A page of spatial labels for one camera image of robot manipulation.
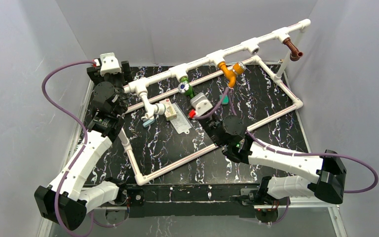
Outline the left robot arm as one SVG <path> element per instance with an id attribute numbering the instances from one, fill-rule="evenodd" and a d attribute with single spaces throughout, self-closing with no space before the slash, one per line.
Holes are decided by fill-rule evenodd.
<path id="1" fill-rule="evenodd" d="M 126 83 L 132 81 L 128 61 L 109 67 L 105 60 L 87 61 L 87 74 L 94 83 L 93 118 L 82 125 L 82 145 L 47 186 L 39 186 L 34 197 L 43 218 L 59 224 L 74 236 L 86 216 L 109 202 L 125 205 L 130 202 L 126 184 L 109 177 L 99 185 L 83 189 L 87 177 L 115 140 L 124 138 L 123 116 L 128 107 Z"/>

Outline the green water faucet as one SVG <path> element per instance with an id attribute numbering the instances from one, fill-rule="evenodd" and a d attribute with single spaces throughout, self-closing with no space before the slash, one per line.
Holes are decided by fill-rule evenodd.
<path id="1" fill-rule="evenodd" d="M 190 99 L 195 97 L 195 93 L 193 90 L 193 87 L 189 83 L 189 79 L 187 76 L 183 76 L 179 79 L 180 83 L 178 85 L 178 92 L 180 94 L 184 94 L 185 96 L 189 97 Z"/>

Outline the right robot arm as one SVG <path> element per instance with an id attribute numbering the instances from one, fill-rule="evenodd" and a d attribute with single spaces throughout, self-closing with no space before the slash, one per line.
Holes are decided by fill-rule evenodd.
<path id="1" fill-rule="evenodd" d="M 346 167 L 338 153 L 326 150 L 320 155 L 287 150 L 255 141 L 247 126 L 234 115 L 218 119 L 215 115 L 199 123 L 223 155 L 235 163 L 262 165 L 291 173 L 287 177 L 267 176 L 254 196 L 264 204 L 286 197 L 316 197 L 330 204 L 341 204 Z"/>

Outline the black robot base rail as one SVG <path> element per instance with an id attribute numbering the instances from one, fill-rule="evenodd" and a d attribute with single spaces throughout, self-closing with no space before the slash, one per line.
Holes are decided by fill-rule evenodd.
<path id="1" fill-rule="evenodd" d="M 264 197 L 258 184 L 123 185 L 120 202 L 131 218 L 157 216 L 238 216 L 270 224 L 283 201 Z"/>

